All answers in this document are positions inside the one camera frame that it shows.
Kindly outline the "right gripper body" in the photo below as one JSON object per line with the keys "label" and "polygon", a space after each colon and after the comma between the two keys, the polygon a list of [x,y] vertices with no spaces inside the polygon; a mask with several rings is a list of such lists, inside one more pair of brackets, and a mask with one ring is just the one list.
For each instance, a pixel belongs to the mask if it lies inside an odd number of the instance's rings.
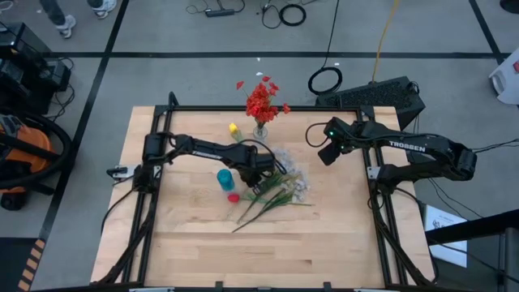
{"label": "right gripper body", "polygon": [[358,148],[367,148],[367,142],[363,141],[362,138],[355,136],[353,128],[350,125],[348,125],[345,137],[342,141],[332,140],[332,142],[334,143],[334,146],[341,150],[341,152],[352,152]]}

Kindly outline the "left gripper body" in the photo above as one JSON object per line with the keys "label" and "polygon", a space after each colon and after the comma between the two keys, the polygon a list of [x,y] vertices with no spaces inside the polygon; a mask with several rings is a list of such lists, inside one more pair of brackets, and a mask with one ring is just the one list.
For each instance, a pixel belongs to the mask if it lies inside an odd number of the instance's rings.
{"label": "left gripper body", "polygon": [[258,184],[262,179],[262,174],[256,168],[256,156],[253,156],[244,166],[238,169],[240,179],[248,186]]}

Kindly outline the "white blossom spray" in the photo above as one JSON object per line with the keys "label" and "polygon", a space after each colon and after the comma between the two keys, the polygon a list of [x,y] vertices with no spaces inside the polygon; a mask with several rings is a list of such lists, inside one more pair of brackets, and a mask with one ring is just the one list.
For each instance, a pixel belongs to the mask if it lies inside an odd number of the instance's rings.
{"label": "white blossom spray", "polygon": [[[233,233],[243,229],[273,209],[286,206],[286,203],[307,204],[305,199],[309,186],[301,173],[281,174],[276,172],[262,182],[266,182],[265,193],[262,195],[255,195],[252,190],[245,193],[252,194],[256,198],[253,201],[246,200],[250,204],[237,219],[238,227],[233,230]],[[267,203],[261,204],[258,199],[266,199]]]}
{"label": "white blossom spray", "polygon": [[307,192],[310,189],[306,172],[297,166],[289,150],[275,148],[273,153],[284,167],[284,172],[275,172],[265,178],[257,187],[240,195],[241,200],[250,204],[236,223],[245,225],[254,221],[274,208],[286,205],[306,205]]}

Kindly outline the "red artificial tulip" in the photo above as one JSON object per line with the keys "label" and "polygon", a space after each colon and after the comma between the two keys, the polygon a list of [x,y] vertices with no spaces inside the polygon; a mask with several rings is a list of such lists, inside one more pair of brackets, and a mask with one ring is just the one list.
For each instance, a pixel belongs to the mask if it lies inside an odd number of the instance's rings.
{"label": "red artificial tulip", "polygon": [[[231,203],[238,203],[240,200],[248,200],[253,201],[255,200],[255,196],[252,194],[245,194],[245,195],[239,195],[238,193],[229,193],[227,195],[227,199]],[[266,204],[266,199],[258,199],[258,202],[261,204]],[[312,206],[313,204],[302,204],[302,203],[286,203],[285,205],[301,205],[301,206]]]}

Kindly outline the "blue textured glass vase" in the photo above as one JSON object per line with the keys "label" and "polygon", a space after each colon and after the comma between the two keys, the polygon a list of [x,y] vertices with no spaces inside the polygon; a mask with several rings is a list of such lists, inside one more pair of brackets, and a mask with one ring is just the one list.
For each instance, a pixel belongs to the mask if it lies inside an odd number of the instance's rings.
{"label": "blue textured glass vase", "polygon": [[221,189],[226,192],[234,191],[235,184],[232,173],[228,169],[219,170],[217,173],[217,181]]}

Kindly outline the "white paper sheet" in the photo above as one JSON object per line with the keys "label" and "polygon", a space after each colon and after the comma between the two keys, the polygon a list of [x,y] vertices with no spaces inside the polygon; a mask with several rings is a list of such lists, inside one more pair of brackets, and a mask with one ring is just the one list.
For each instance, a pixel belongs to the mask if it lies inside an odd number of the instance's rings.
{"label": "white paper sheet", "polygon": [[[436,230],[466,222],[466,219],[447,213],[441,209],[427,205],[424,210],[425,231]],[[443,245],[431,245],[431,254],[439,260],[455,264],[462,268],[467,267],[467,241],[444,243]]]}

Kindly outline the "black beam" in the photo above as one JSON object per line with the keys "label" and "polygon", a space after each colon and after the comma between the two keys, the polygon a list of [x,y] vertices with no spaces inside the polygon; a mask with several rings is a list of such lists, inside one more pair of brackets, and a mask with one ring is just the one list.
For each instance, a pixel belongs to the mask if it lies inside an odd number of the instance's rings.
{"label": "black beam", "polygon": [[429,230],[425,235],[427,243],[433,245],[503,234],[510,228],[519,230],[519,209]]}

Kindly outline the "white device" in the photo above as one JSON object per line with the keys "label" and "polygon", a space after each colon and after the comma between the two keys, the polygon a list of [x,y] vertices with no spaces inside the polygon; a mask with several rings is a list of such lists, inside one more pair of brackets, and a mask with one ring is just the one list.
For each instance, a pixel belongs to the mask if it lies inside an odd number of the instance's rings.
{"label": "white device", "polygon": [[519,106],[519,47],[489,75],[489,80],[498,101]]}

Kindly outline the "orange vacuum cleaner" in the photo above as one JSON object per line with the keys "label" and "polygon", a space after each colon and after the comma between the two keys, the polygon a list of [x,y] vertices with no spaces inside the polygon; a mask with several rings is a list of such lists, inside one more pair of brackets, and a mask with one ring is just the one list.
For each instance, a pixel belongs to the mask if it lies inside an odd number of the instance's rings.
{"label": "orange vacuum cleaner", "polygon": [[[35,127],[30,127],[11,114],[0,114],[0,134],[17,138],[52,152],[49,137]],[[21,178],[43,170],[50,161],[36,155],[0,143],[0,181]],[[26,202],[28,190],[25,187],[0,188],[0,206],[6,210],[20,210]]]}

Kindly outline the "black equipment stack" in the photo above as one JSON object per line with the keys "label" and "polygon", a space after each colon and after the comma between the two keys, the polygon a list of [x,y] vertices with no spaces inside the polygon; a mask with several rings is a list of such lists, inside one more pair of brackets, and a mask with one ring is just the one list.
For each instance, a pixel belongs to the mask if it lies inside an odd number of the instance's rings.
{"label": "black equipment stack", "polygon": [[0,107],[47,114],[71,69],[24,23],[0,22]]}

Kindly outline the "person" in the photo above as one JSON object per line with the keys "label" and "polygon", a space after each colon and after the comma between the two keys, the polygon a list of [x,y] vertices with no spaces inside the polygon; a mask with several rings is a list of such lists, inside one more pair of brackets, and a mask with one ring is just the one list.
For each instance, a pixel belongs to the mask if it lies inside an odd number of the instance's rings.
{"label": "person", "polygon": [[[86,0],[86,2],[98,19],[107,18],[118,4],[118,0]],[[71,38],[77,24],[75,17],[65,15],[58,0],[39,0],[39,3],[59,35],[64,39]]]}

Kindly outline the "black hazard striped mat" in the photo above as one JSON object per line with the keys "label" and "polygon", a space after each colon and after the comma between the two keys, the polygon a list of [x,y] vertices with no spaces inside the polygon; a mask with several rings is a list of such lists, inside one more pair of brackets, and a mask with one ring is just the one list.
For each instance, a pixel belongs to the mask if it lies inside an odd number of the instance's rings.
{"label": "black hazard striped mat", "polygon": [[0,292],[29,292],[46,241],[41,238],[0,238]]}

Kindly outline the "grey metal post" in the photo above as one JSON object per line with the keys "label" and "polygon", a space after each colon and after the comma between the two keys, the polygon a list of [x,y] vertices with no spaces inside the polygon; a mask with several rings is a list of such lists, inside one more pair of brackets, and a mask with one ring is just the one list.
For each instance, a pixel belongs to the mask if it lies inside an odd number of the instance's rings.
{"label": "grey metal post", "polygon": [[504,233],[504,272],[501,292],[519,292],[519,230]]}

